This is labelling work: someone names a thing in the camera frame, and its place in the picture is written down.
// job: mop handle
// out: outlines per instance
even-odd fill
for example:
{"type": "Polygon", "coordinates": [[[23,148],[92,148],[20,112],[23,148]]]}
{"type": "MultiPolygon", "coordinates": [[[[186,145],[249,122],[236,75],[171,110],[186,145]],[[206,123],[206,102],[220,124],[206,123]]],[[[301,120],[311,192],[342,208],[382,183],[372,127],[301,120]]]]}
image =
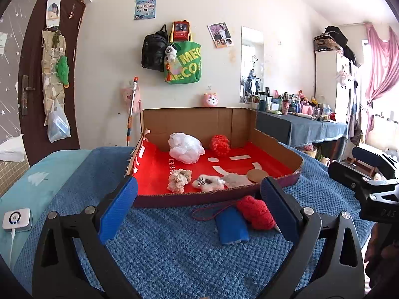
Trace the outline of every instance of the mop handle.
{"type": "Polygon", "coordinates": [[[137,83],[138,83],[138,77],[135,76],[133,82],[133,92],[132,92],[132,101],[130,103],[129,118],[127,119],[126,146],[129,146],[130,142],[130,131],[132,129],[132,116],[133,116],[133,103],[134,103],[134,97],[136,95],[137,83]]]}

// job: red yarn ball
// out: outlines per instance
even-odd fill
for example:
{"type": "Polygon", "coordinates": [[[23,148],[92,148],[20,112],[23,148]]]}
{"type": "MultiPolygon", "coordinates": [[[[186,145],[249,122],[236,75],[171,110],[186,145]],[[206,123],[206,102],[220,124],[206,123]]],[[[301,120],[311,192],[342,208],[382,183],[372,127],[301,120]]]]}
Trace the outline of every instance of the red yarn ball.
{"type": "Polygon", "coordinates": [[[230,152],[230,140],[224,135],[215,135],[209,147],[217,156],[224,157],[230,152]]]}
{"type": "Polygon", "coordinates": [[[236,207],[244,218],[251,223],[253,229],[269,230],[276,225],[276,221],[263,200],[245,196],[236,202],[236,207]]]}

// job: cardboard circle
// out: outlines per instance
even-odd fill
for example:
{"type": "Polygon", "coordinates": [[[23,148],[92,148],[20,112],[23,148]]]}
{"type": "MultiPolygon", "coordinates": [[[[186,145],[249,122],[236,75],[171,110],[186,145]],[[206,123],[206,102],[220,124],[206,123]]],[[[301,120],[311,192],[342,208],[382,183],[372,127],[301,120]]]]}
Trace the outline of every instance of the cardboard circle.
{"type": "Polygon", "coordinates": [[[252,170],[249,170],[247,173],[247,178],[251,182],[254,183],[260,183],[265,177],[268,177],[269,174],[264,171],[264,170],[259,170],[257,168],[254,168],[252,170]]]}

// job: white cable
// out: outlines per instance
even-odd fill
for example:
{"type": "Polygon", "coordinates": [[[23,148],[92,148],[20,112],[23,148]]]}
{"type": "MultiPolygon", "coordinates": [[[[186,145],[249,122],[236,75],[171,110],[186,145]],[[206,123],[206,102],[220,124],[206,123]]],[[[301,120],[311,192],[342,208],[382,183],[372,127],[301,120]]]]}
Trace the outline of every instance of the white cable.
{"type": "Polygon", "coordinates": [[[11,249],[9,251],[9,269],[11,270],[11,255],[12,255],[12,247],[14,245],[14,237],[15,237],[15,228],[11,231],[11,249]]]}

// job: blue poster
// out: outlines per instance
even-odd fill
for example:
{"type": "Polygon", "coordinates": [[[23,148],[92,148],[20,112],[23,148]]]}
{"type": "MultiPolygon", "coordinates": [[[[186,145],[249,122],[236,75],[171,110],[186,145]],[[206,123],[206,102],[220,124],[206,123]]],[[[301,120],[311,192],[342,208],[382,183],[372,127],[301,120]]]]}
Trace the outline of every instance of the blue poster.
{"type": "Polygon", "coordinates": [[[136,0],[134,19],[142,20],[155,18],[155,2],[156,0],[136,0]]]}

